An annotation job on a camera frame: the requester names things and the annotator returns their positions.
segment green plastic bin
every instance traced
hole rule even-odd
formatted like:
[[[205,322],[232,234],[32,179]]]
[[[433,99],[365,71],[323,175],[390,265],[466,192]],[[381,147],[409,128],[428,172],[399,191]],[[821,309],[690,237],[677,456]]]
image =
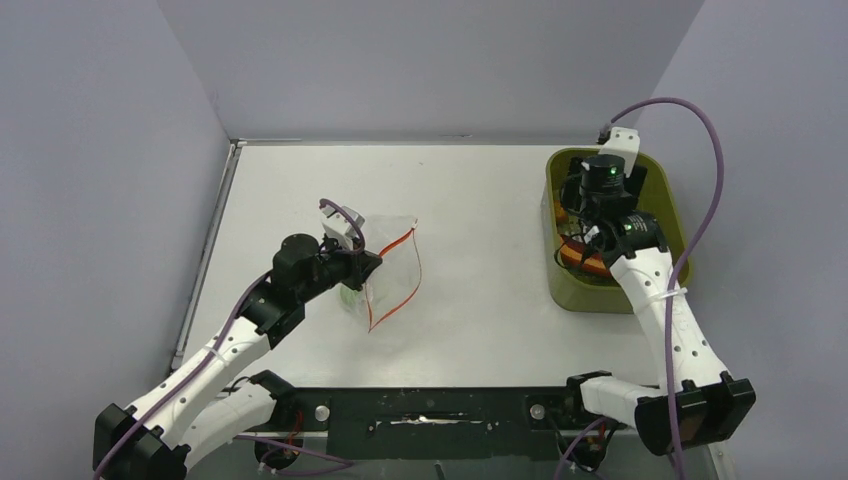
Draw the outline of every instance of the green plastic bin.
[[[551,156],[546,168],[547,182],[542,195],[542,229],[545,239],[545,264],[547,265],[548,286],[554,301],[566,310],[593,313],[633,313],[633,308],[624,291],[612,278],[604,279],[589,274],[572,274],[554,261],[554,252],[562,244],[556,225],[554,199],[559,196],[559,187],[568,176],[568,165],[573,157],[596,155],[598,148],[566,148]],[[645,184],[639,195],[637,208],[656,216],[660,228],[671,247],[676,262],[686,248],[687,240],[683,235],[680,217],[671,195],[671,187],[665,171],[656,160],[639,153],[636,165],[648,169]],[[682,286],[689,283],[692,275],[692,262],[687,260],[680,273]]]

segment white tabletop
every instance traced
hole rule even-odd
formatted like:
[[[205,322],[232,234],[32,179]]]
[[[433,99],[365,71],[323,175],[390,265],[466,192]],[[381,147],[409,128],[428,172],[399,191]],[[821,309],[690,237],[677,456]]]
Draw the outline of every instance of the white tabletop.
[[[323,233],[318,199],[410,214],[423,282],[370,334],[328,292],[246,373],[295,386],[561,385],[609,370],[656,383],[632,315],[568,312],[551,299],[539,205],[557,146],[247,145],[227,199],[186,354],[214,334],[286,236]]]

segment screw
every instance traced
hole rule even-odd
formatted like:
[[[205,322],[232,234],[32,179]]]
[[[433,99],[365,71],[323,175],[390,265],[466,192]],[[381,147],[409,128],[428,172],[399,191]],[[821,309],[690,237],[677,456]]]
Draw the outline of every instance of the screw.
[[[530,407],[530,416],[533,417],[533,420],[544,420],[545,419],[545,407],[539,405],[533,405]]]
[[[330,418],[330,409],[326,405],[318,405],[315,407],[315,420],[326,422]]]

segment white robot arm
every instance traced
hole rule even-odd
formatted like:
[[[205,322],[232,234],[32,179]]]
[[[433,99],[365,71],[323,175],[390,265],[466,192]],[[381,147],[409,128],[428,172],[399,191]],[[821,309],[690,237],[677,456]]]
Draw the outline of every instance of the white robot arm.
[[[701,332],[686,289],[668,290],[672,256],[656,219],[635,210],[637,198],[624,189],[625,159],[601,153],[583,160],[580,197],[572,213],[591,231],[587,252],[598,252],[633,306],[647,337],[658,388],[635,385],[593,372],[569,379],[579,391],[578,408],[634,427],[656,455],[671,451],[668,395],[676,395],[682,446],[725,440],[755,401],[748,380],[734,380]],[[672,349],[665,349],[666,302],[672,302]],[[666,358],[674,385],[668,391]]]
[[[168,379],[123,409],[107,407],[95,422],[95,479],[185,477],[201,458],[239,433],[266,423],[294,388],[271,372],[233,395],[215,397],[268,353],[305,316],[305,304],[343,283],[361,289],[382,260],[365,251],[353,210],[322,200],[324,242],[286,238],[272,270],[245,292],[221,330]]]

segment white wall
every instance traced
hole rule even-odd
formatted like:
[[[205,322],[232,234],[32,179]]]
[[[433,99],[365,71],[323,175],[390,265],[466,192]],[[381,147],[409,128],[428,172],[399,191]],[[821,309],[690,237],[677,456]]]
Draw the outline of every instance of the white wall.
[[[707,0],[655,92],[703,107],[725,148],[690,296],[758,393],[731,441],[742,478],[848,475],[846,24],[844,1]],[[637,126],[693,232],[713,189],[706,133],[679,107]]]
[[[227,138],[155,0],[0,4],[0,477],[166,373]]]
[[[703,0],[159,0],[231,137],[591,135]]]

